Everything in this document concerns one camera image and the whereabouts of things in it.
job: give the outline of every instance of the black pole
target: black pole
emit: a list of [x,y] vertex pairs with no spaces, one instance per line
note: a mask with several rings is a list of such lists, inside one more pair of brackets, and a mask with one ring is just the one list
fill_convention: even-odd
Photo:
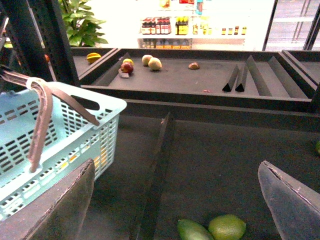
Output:
[[309,50],[311,51],[314,47],[315,41],[317,39],[318,33],[320,30],[320,4],[318,6],[318,9],[315,13],[308,37],[306,38],[303,50]]
[[273,21],[274,21],[274,17],[275,17],[277,5],[278,5],[278,0],[274,0],[274,4],[273,4],[273,8],[272,8],[272,13],[271,13],[271,16],[270,16],[268,29],[267,29],[267,31],[266,31],[266,35],[265,35],[265,38],[264,38],[264,43],[263,43],[262,51],[265,51],[266,48],[267,48],[267,43],[268,43],[268,39],[269,39],[269,35],[270,35],[270,30],[271,30],[272,23],[273,23]]
[[38,38],[26,0],[1,0],[0,10],[9,18],[6,29],[13,48],[25,73],[52,81],[52,75],[46,62],[45,52]]
[[79,77],[58,0],[28,0],[58,82],[79,87]]

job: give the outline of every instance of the brown basket handle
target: brown basket handle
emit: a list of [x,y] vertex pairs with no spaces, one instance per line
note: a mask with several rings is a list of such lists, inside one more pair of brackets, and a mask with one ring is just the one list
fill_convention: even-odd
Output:
[[39,111],[35,121],[30,150],[28,153],[28,160],[31,163],[31,173],[34,173],[39,167],[39,162],[42,150],[44,148],[47,130],[53,110],[52,95],[64,101],[90,123],[99,126],[99,121],[96,120],[96,117],[89,113],[74,98],[56,87],[48,86],[47,82],[43,79],[37,77],[29,77],[3,67],[0,71],[0,76],[7,82],[35,90],[40,100]]

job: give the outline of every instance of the green leaves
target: green leaves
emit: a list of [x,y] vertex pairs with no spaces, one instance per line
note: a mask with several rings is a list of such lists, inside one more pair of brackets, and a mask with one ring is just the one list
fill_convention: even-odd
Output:
[[96,43],[107,44],[107,40],[100,38],[105,35],[97,32],[100,24],[105,20],[94,18],[91,7],[86,5],[90,0],[59,0],[62,19],[66,26],[69,43],[73,47],[95,47]]

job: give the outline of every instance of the green lime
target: green lime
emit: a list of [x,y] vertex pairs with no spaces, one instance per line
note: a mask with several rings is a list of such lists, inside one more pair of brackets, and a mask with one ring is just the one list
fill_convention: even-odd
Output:
[[317,151],[318,154],[320,154],[320,141],[316,142],[315,150]]
[[177,228],[182,240],[213,240],[210,233],[195,221],[181,219],[178,221]]
[[208,230],[215,240],[239,240],[246,231],[246,223],[235,215],[227,214],[211,220]]

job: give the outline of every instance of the light blue plastic basket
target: light blue plastic basket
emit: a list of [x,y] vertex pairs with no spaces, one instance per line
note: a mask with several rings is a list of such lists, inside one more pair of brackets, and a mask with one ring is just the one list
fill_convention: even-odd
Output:
[[35,91],[0,95],[0,221],[31,203],[72,172],[93,159],[95,179],[114,161],[119,114],[127,103],[111,96],[48,82],[70,96],[98,103],[97,127],[63,101],[53,97],[53,111],[40,159],[40,168],[30,173],[27,156],[35,127],[39,98]]

